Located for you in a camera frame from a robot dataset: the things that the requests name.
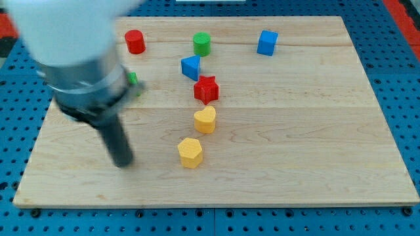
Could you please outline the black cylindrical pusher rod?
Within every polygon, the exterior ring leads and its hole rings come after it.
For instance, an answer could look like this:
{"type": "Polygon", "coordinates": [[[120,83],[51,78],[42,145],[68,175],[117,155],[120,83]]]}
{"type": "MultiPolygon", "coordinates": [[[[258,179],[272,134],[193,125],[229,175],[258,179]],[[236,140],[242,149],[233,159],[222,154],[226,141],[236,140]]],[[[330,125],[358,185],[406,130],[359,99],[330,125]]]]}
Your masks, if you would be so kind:
{"type": "Polygon", "coordinates": [[[133,152],[118,115],[100,120],[94,125],[114,165],[125,168],[133,162],[133,152]]]}

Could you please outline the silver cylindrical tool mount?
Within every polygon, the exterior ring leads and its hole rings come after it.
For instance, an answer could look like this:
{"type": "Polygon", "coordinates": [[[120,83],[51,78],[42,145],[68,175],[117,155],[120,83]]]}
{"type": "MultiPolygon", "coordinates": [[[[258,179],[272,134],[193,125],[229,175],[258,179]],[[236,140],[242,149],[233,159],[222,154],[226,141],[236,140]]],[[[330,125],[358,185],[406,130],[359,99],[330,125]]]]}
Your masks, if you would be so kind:
{"type": "Polygon", "coordinates": [[[115,45],[83,62],[52,66],[38,62],[40,76],[53,90],[63,114],[92,127],[109,126],[137,94],[144,83],[131,84],[115,45]]]}

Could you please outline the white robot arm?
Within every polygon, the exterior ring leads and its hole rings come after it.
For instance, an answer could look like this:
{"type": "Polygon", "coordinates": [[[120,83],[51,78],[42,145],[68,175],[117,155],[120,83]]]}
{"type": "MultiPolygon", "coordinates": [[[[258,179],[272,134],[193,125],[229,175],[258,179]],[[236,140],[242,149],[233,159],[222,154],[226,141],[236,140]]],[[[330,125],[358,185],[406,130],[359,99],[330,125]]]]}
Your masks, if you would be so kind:
{"type": "Polygon", "coordinates": [[[115,166],[130,165],[133,152],[118,113],[144,85],[128,81],[117,54],[114,23],[141,2],[12,0],[4,4],[59,109],[98,131],[115,166]]]}

